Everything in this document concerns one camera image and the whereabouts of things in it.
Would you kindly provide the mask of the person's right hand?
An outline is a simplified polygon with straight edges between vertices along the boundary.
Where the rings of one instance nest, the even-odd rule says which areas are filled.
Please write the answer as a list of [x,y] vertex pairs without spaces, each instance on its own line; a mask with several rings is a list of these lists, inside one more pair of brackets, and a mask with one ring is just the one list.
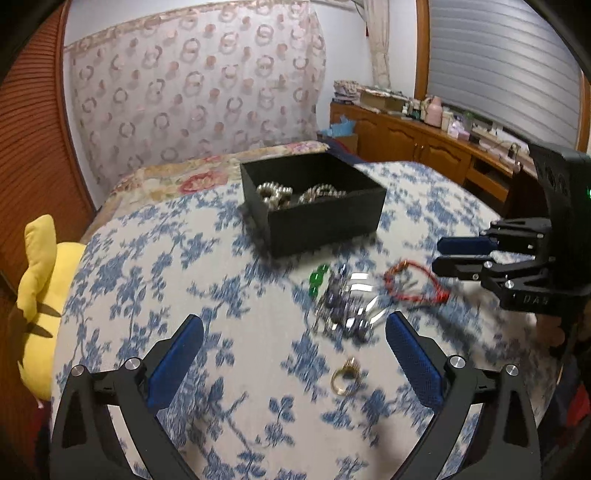
[[576,317],[567,315],[559,318],[537,314],[536,335],[538,343],[559,365],[562,365],[576,342]]

